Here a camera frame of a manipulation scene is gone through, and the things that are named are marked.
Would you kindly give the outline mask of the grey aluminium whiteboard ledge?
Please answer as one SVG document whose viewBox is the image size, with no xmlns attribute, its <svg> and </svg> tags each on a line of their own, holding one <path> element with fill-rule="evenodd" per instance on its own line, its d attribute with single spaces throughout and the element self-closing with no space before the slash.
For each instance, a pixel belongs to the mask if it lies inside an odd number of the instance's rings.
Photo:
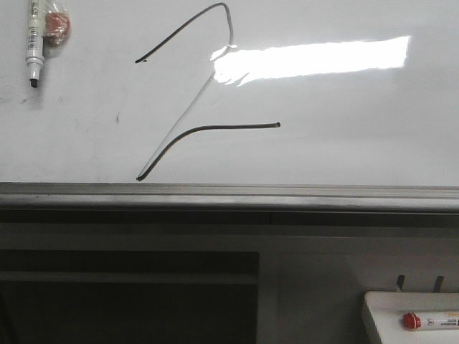
<svg viewBox="0 0 459 344">
<path fill-rule="evenodd" d="M 38 223 L 458 225 L 456 187 L 3 183 L 1 220 Z"/>
</svg>

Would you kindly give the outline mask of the white marker tray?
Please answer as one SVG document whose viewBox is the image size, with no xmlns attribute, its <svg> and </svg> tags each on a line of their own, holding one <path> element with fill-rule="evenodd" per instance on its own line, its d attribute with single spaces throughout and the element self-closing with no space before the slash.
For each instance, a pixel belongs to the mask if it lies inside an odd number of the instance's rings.
<svg viewBox="0 0 459 344">
<path fill-rule="evenodd" d="M 408 312 L 458 311 L 457 293 L 367 292 L 361 316 L 370 343 L 457 343 L 458 330 L 408 330 Z"/>
</svg>

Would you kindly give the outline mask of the dark rectangular panel below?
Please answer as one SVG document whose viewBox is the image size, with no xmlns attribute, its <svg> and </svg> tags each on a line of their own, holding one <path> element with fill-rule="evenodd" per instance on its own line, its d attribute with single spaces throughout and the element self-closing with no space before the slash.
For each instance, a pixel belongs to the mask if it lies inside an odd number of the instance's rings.
<svg viewBox="0 0 459 344">
<path fill-rule="evenodd" d="M 4 250 L 3 343 L 254 343 L 255 252 Z"/>
</svg>

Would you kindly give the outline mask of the red-capped white marker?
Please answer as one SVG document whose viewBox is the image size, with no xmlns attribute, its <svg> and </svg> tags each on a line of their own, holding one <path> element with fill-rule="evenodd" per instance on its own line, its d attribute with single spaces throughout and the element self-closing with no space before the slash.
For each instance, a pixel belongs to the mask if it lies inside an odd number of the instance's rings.
<svg viewBox="0 0 459 344">
<path fill-rule="evenodd" d="M 407 330 L 457 330 L 458 311 L 408 312 L 402 316 Z"/>
</svg>

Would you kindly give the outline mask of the left metal tray hook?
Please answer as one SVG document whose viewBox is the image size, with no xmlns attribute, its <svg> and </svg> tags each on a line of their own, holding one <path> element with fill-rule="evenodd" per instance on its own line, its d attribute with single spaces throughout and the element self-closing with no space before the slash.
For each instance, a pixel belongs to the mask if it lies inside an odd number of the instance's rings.
<svg viewBox="0 0 459 344">
<path fill-rule="evenodd" d="M 404 281 L 405 281 L 405 276 L 403 274 L 399 275 L 396 280 L 396 287 L 395 291 L 396 292 L 402 292 L 404 288 Z"/>
</svg>

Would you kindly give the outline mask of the metal tray hook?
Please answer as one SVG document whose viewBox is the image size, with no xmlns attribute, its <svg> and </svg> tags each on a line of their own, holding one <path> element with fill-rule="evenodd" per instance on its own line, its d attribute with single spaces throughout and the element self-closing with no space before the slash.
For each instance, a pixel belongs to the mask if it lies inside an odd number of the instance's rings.
<svg viewBox="0 0 459 344">
<path fill-rule="evenodd" d="M 435 279 L 435 284 L 433 287 L 433 292 L 435 293 L 440 293 L 443 285 L 444 277 L 442 275 L 439 275 Z"/>
<path fill-rule="evenodd" d="M 403 274 L 399 275 L 396 280 L 396 287 L 395 291 L 396 292 L 402 292 L 404 288 L 404 281 L 405 281 L 405 276 Z"/>
</svg>

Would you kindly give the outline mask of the right metal tray hook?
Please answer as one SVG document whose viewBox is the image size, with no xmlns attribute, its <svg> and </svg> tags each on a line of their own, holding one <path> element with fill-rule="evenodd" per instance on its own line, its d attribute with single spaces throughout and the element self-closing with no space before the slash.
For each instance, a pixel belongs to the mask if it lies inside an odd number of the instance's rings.
<svg viewBox="0 0 459 344">
<path fill-rule="evenodd" d="M 433 292 L 435 293 L 440 293 L 443 285 L 444 277 L 442 275 L 439 275 L 435 279 L 435 284 L 433 287 Z"/>
</svg>

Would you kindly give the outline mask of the red round magnet with tape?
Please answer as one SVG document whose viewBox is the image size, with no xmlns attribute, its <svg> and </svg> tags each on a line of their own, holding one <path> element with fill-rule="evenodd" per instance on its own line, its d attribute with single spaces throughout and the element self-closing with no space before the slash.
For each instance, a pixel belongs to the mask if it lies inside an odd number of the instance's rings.
<svg viewBox="0 0 459 344">
<path fill-rule="evenodd" d="M 46 58 L 58 57 L 71 34 L 71 19 L 67 4 L 64 1 L 44 2 L 44 48 Z"/>
</svg>

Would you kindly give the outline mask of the white black-tipped whiteboard marker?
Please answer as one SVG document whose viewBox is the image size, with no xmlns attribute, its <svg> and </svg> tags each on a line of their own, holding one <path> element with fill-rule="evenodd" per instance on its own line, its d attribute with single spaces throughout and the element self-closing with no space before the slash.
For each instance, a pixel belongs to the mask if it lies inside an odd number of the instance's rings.
<svg viewBox="0 0 459 344">
<path fill-rule="evenodd" d="M 46 1 L 31 0 L 28 7 L 28 40 L 26 64 L 29 70 L 31 87 L 37 88 L 40 73 L 44 66 L 44 32 Z"/>
</svg>

